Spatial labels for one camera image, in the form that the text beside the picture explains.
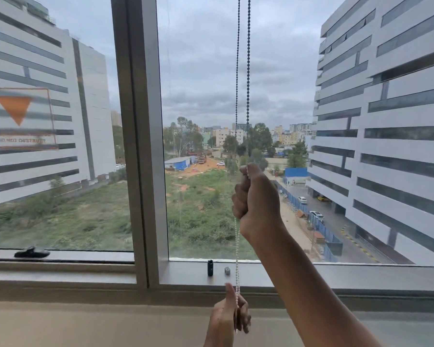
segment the yellow and black curb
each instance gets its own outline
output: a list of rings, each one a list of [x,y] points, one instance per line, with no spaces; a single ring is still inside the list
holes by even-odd
[[[377,263],[380,263],[380,261],[379,260],[377,260],[369,251],[367,251],[365,248],[363,248],[361,245],[359,245],[358,243],[357,243],[357,241],[355,241],[348,233],[346,233],[346,229],[347,229],[347,225],[344,225],[343,227],[342,227],[342,229],[341,229],[341,233],[345,236],[345,237],[347,237],[347,239],[349,239],[349,240],[351,240],[352,241],[352,243],[354,244],[354,245],[356,245],[357,247],[359,247],[360,248],[360,250],[362,250],[362,252],[364,252],[368,257],[370,257],[373,261],[375,261],[375,262],[377,262]]]

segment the black cylindrical object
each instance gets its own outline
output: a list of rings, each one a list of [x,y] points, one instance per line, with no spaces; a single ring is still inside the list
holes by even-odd
[[[214,261],[213,260],[207,261],[207,275],[208,276],[214,275]]]

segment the window frame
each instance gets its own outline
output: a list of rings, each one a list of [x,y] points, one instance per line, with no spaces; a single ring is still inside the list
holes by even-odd
[[[107,263],[116,253],[86,251],[16,260],[14,250],[0,250],[0,300],[212,306],[232,280],[224,267],[234,273],[235,262],[215,260],[209,278],[206,262],[170,260],[168,253],[156,0],[111,0],[111,6],[134,262]],[[314,265],[352,310],[434,312],[434,267]],[[242,260],[240,268],[252,307],[283,308],[259,261]]]

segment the cloudy sky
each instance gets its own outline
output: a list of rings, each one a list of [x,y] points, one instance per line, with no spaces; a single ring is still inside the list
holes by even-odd
[[[37,0],[59,28],[106,56],[119,110],[110,0]],[[344,0],[251,0],[250,122],[311,122],[320,27]],[[237,0],[157,0],[165,125],[235,121]],[[240,122],[246,122],[247,0],[242,0]]]

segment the white car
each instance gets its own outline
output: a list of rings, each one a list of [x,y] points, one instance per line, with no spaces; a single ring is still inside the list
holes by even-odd
[[[319,222],[323,223],[325,217],[320,212],[317,212],[316,210],[311,210],[310,214],[312,214],[313,217],[317,218]]]

